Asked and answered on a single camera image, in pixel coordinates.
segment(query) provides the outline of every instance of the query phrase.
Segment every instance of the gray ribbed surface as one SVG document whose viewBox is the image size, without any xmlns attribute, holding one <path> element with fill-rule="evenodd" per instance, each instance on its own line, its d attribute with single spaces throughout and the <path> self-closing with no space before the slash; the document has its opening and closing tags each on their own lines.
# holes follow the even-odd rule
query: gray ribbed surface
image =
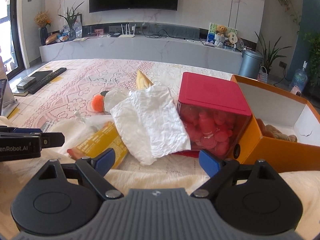
<svg viewBox="0 0 320 240">
<path fill-rule="evenodd" d="M 183 188 L 132 189 L 123 199 L 105 201 L 97 216 L 73 233 L 55 237 L 37 237 L 21 233 L 14 238 L 40 239 L 302 240 L 293 230 L 270 237 L 240 232 L 218 216 L 209 200 L 191 198 Z"/>
</svg>

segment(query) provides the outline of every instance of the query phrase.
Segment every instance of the trash can lid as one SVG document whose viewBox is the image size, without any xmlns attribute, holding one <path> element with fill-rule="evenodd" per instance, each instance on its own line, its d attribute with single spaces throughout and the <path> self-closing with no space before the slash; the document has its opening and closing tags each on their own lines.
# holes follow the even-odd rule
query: trash can lid
<svg viewBox="0 0 320 240">
<path fill-rule="evenodd" d="M 246 55 L 250 56 L 250 57 L 255 58 L 255 59 L 263 60 L 263 57 L 262 57 L 262 55 L 261 55 L 260 52 L 255 52 L 255 51 L 252 51 L 252 50 L 250 50 L 250 49 L 246 49 L 246 50 L 244 51 L 244 53 L 245 53 Z"/>
</svg>

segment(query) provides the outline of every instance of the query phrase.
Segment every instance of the red box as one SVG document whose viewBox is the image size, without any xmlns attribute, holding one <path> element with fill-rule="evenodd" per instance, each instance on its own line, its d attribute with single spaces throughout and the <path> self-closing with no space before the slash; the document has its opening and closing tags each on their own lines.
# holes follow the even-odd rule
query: red box
<svg viewBox="0 0 320 240">
<path fill-rule="evenodd" d="M 189 72 L 182 75 L 178 113 L 191 150 L 207 149 L 221 159 L 238 142 L 252 115 L 237 83 Z"/>
</svg>

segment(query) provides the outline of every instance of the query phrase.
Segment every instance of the cream cloth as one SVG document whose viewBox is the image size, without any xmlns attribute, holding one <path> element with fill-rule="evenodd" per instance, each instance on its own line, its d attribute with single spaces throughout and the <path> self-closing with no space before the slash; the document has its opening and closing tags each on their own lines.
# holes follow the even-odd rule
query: cream cloth
<svg viewBox="0 0 320 240">
<path fill-rule="evenodd" d="M 0 125 L 11 126 L 4 117 L 0 117 Z M 74 162 L 64 154 L 65 149 L 81 142 L 90 133 L 84 124 L 75 120 L 58 123 L 51 131 L 64 133 L 63 147 L 45 149 L 41 158 L 0 163 L 0 234 L 8 240 L 19 232 L 10 214 L 15 196 L 48 159 Z M 208 179 L 197 159 L 177 155 L 160 158 L 147 167 L 128 155 L 119 169 L 110 170 L 105 178 L 124 194 L 129 188 L 175 187 L 184 187 L 190 194 Z M 281 176 L 303 204 L 303 215 L 296 231 L 304 239 L 312 240 L 320 232 L 320 171 L 286 172 Z"/>
</svg>

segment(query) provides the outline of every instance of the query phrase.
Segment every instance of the plastic water bottle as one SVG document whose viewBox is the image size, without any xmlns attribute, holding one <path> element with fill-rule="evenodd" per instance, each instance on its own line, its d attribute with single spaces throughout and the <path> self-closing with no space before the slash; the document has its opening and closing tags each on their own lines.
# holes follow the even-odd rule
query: plastic water bottle
<svg viewBox="0 0 320 240">
<path fill-rule="evenodd" d="M 294 73 L 293 79 L 291 81 L 291 84 L 290 84 L 290 90 L 294 86 L 297 86 L 301 92 L 303 91 L 304 87 L 306 86 L 306 84 L 308 82 L 306 67 L 307 67 L 307 62 L 304 62 L 302 69 L 296 70 L 296 72 Z"/>
</svg>

